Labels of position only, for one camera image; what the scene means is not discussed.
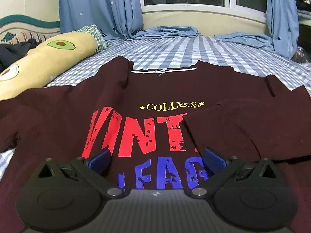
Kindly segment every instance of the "window frame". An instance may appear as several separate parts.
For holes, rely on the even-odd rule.
[[[142,12],[164,12],[164,11],[191,11],[191,12],[210,12],[214,14],[230,15],[251,19],[253,21],[266,23],[266,14],[251,8],[239,6],[236,0],[224,0],[225,6],[215,6],[206,4],[171,3],[145,5],[144,0],[140,0]]]

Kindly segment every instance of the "bed sheet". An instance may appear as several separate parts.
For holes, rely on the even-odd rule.
[[[117,56],[135,62],[133,69],[168,69],[189,67],[198,60],[231,66],[237,72],[256,76],[276,75],[289,89],[304,85],[311,94],[311,67],[289,61],[277,54],[212,37],[174,37],[147,40],[112,40],[106,50],[89,57],[46,87],[76,85],[94,76],[99,68]],[[0,153],[0,179],[14,154],[14,149]]]

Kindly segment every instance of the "blue curtain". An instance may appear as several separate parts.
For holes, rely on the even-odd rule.
[[[297,50],[299,23],[295,0],[267,0],[267,25],[270,36],[237,32],[215,35],[224,41],[263,48],[291,59]]]
[[[59,0],[61,33],[95,24],[104,39],[146,39],[198,35],[193,27],[158,26],[142,30],[140,0]]]

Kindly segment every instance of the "blue letter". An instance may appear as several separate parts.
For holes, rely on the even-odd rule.
[[[119,188],[123,189],[125,187],[125,173],[118,174],[118,182],[119,182]]]
[[[174,166],[171,157],[158,157],[158,167],[156,173],[156,188],[165,189],[166,184],[171,184],[173,189],[182,189],[180,177],[177,169]]]
[[[201,157],[191,157],[185,161],[185,168],[186,168],[186,173],[187,173],[187,182],[188,182],[188,186],[190,189],[194,189],[195,187],[197,187],[199,185],[199,181],[197,178],[197,171],[196,171],[195,166],[194,166],[195,163],[199,163],[202,167],[204,167],[203,160]],[[208,179],[208,175],[207,175],[207,172],[205,170],[199,171],[199,176],[203,177],[204,180]]]
[[[144,189],[144,183],[151,181],[151,175],[142,175],[142,170],[151,166],[151,159],[135,167],[136,189]]]

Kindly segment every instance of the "plaid bed sheet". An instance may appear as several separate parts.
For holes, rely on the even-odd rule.
[[[135,70],[189,67],[198,60],[256,76],[276,75],[289,89],[304,85],[311,94],[311,66],[297,64],[277,54],[212,37],[174,37],[148,40],[112,40],[106,50],[85,59],[47,85],[76,85],[94,76],[117,56],[135,62]],[[0,153],[0,179],[14,149]]]

